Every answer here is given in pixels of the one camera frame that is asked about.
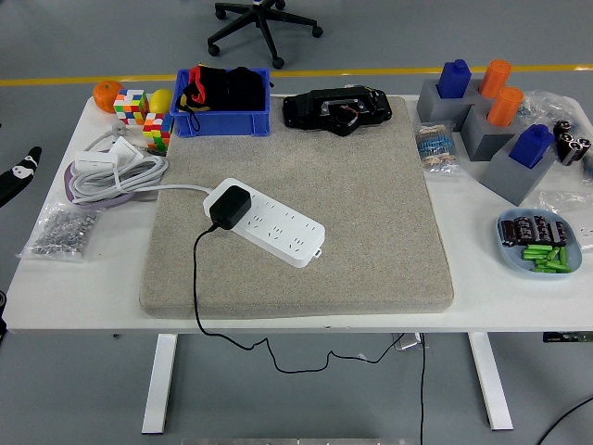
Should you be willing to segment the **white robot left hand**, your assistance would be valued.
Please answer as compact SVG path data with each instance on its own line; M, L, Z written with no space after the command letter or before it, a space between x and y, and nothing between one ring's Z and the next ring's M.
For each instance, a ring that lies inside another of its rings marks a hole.
M32 147L19 163L1 174L1 207L4 207L31 183L42 153L43 150L40 146Z

